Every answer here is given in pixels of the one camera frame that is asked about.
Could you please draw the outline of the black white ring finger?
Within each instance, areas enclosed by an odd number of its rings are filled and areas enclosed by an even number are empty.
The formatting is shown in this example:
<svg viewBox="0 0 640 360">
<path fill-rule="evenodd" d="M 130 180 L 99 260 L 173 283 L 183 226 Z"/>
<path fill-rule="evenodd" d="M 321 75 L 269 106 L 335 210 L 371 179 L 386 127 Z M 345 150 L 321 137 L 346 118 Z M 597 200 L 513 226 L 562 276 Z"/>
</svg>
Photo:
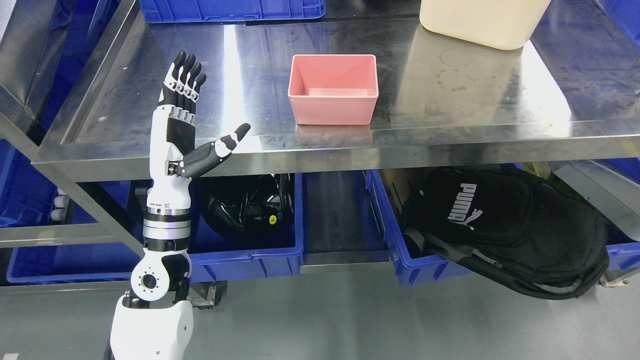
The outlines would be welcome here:
<svg viewBox="0 0 640 360">
<path fill-rule="evenodd" d="M 186 88 L 188 86 L 187 82 L 189 73 L 195 64 L 195 55 L 178 54 L 176 55 L 176 59 L 174 59 L 173 64 L 173 77 L 174 80 L 176 80 L 176 85 L 174 86 L 174 104 L 178 109 L 178 119 L 186 120 L 189 116 L 188 103 L 190 101 L 190 99 L 188 98 L 190 89 Z"/>
</svg>

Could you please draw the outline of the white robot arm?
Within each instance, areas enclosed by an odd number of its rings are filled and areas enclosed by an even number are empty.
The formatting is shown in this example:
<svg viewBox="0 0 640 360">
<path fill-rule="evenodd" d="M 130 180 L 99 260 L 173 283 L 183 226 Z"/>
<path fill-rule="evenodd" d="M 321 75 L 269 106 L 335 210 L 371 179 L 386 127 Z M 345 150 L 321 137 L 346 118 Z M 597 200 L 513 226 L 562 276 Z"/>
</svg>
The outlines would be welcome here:
<svg viewBox="0 0 640 360">
<path fill-rule="evenodd" d="M 225 162 L 250 130 L 243 123 L 216 141 L 195 146 L 195 118 L 206 81 L 194 54 L 169 64 L 151 117 L 142 258 L 119 297 L 109 334 L 112 360 L 182 360 L 194 332 L 189 301 L 192 260 L 192 180 Z"/>
</svg>

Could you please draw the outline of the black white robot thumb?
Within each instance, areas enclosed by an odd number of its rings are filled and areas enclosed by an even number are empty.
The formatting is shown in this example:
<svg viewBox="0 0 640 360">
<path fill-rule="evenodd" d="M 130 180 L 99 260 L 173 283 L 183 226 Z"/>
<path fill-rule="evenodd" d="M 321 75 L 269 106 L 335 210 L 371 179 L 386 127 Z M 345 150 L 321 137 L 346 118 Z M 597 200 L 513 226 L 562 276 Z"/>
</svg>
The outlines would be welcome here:
<svg viewBox="0 0 640 360">
<path fill-rule="evenodd" d="M 216 141 L 195 146 L 195 126 L 170 123 L 167 142 L 177 148 L 177 155 L 168 160 L 167 175 L 197 179 L 226 161 L 251 129 L 249 123 Z"/>
</svg>

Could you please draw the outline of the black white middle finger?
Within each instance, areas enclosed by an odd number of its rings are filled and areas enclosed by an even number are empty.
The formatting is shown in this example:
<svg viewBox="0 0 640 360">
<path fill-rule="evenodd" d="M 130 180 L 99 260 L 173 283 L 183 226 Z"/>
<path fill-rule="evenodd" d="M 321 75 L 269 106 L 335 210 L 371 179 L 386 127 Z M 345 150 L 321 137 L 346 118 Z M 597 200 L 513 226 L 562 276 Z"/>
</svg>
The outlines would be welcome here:
<svg viewBox="0 0 640 360">
<path fill-rule="evenodd" d="M 194 84 L 194 79 L 201 73 L 202 64 L 200 62 L 185 62 L 183 64 L 183 70 L 181 73 L 182 88 L 182 105 L 183 113 L 182 119 L 186 123 L 189 123 L 190 115 L 190 93 Z"/>
</svg>

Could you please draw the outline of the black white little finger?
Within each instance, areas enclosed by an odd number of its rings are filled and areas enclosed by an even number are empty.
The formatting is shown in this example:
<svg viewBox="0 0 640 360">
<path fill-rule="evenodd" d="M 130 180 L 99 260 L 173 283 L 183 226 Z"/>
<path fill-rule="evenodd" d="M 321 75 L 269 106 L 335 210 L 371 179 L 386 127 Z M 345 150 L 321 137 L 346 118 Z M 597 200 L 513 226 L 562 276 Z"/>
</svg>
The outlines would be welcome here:
<svg viewBox="0 0 640 360">
<path fill-rule="evenodd" d="M 180 80 L 181 69 L 186 60 L 186 52 L 181 50 L 170 63 L 162 82 L 158 109 L 169 110 L 169 117 L 179 117 L 184 107 L 184 84 Z"/>
</svg>

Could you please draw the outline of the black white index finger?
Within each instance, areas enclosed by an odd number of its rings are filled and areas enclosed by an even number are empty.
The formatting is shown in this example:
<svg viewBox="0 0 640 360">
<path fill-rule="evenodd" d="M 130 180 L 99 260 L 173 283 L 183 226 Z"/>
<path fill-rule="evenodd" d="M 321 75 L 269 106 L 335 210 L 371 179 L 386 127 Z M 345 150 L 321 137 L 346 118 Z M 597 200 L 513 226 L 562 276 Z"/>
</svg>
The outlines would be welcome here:
<svg viewBox="0 0 640 360">
<path fill-rule="evenodd" d="M 194 80 L 190 91 L 190 108 L 189 108 L 189 123 L 190 125 L 194 125 L 195 123 L 195 112 L 196 112 L 196 104 L 200 96 L 201 88 L 204 82 L 207 79 L 207 75 L 205 73 L 200 73 L 197 75 Z"/>
</svg>

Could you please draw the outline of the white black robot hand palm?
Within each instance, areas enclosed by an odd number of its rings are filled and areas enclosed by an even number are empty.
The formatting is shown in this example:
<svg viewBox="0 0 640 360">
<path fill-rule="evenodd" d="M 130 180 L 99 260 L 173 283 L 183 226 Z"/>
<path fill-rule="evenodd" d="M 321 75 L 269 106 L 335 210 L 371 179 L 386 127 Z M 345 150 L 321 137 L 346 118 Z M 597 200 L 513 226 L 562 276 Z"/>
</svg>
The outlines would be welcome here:
<svg viewBox="0 0 640 360">
<path fill-rule="evenodd" d="M 149 210 L 189 210 L 191 207 L 191 180 L 169 175 L 170 162 L 180 162 L 183 159 L 183 153 L 178 147 L 167 141 L 169 121 L 174 114 L 174 105 L 159 105 L 152 115 L 149 154 L 152 186 L 146 200 Z"/>
</svg>

